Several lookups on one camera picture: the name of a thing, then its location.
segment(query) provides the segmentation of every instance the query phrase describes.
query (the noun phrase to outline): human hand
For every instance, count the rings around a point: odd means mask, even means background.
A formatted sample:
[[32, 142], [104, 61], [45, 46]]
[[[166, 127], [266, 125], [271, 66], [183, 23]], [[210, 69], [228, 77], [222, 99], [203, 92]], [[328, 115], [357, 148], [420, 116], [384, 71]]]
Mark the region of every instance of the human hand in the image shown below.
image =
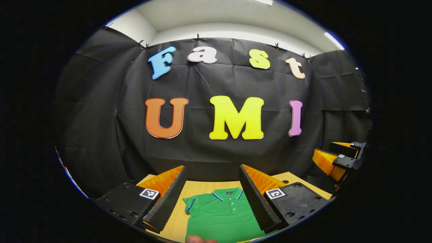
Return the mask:
[[203, 240], [196, 235], [189, 235], [187, 237], [186, 243], [217, 243], [217, 241], [212, 239]]

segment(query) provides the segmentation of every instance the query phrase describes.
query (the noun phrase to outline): polo shirt collar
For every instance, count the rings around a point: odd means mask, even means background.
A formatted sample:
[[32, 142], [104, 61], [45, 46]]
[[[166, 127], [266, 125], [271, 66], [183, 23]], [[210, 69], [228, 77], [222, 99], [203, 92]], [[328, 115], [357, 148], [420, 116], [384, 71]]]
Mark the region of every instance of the polo shirt collar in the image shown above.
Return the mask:
[[237, 188], [230, 188], [230, 189], [218, 189], [214, 190], [212, 193], [217, 199], [221, 201], [225, 201], [226, 199], [232, 198], [235, 200], [238, 200], [243, 195], [243, 190], [239, 187]]

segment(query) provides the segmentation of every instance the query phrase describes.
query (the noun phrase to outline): wooden tabletop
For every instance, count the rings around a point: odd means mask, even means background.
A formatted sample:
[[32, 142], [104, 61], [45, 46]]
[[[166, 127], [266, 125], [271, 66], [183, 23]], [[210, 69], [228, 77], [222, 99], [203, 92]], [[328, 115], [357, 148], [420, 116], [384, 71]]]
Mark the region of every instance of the wooden tabletop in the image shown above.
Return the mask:
[[[155, 175], [148, 175], [144, 179], [142, 179], [139, 183], [144, 182], [150, 178], [155, 177]], [[318, 187], [313, 186], [310, 183], [307, 183], [306, 181], [300, 179], [299, 177], [296, 177], [290, 172], [285, 172], [279, 175], [272, 176], [273, 178], [276, 178], [280, 181], [287, 180], [289, 184], [300, 182], [303, 185], [307, 186], [308, 188], [312, 189], [314, 192], [319, 194], [321, 197], [325, 199], [330, 199], [332, 196], [330, 193], [325, 192]], [[185, 242], [186, 237], [186, 228], [187, 228], [187, 220], [190, 217], [190, 215], [186, 215], [184, 212], [185, 204], [183, 202], [183, 198], [188, 198], [194, 195], [200, 195], [200, 194], [206, 194], [206, 193], [212, 193], [216, 189], [227, 189], [227, 188], [236, 188], [241, 187], [241, 184], [239, 181], [233, 181], [233, 182], [195, 182], [195, 181], [186, 181], [183, 190], [180, 193], [180, 196], [177, 200], [177, 204], [174, 207], [174, 210], [165, 225], [164, 230], [161, 231], [161, 233], [157, 234], [152, 231], [147, 230], [148, 232], [159, 235], [161, 237], [164, 237], [169, 240], [174, 240], [177, 242]]]

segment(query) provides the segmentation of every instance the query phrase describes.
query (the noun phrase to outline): ceiling light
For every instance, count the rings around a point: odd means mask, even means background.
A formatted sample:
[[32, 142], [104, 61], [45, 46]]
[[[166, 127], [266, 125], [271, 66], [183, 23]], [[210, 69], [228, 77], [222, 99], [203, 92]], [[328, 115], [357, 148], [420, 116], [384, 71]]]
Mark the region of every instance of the ceiling light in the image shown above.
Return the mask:
[[339, 50], [345, 50], [343, 46], [337, 41], [332, 35], [330, 35], [328, 32], [325, 32], [324, 35], [329, 38], [338, 48]]
[[268, 6], [271, 6], [273, 4], [273, 1], [270, 0], [252, 0], [252, 1], [264, 3], [267, 4]]

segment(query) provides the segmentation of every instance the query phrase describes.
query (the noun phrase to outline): letter m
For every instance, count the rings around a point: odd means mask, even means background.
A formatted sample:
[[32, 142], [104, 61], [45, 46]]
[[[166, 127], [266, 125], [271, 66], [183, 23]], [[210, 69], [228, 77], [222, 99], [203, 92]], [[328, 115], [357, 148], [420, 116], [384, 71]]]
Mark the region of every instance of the letter m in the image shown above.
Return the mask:
[[241, 134], [244, 139], [262, 139], [264, 133], [261, 131], [261, 107], [263, 99], [249, 97], [240, 113], [228, 96], [214, 96], [210, 103], [215, 106], [215, 124], [209, 137], [214, 140], [225, 140], [228, 133], [225, 132], [225, 123], [231, 136], [236, 139], [241, 129], [246, 124], [245, 131]]

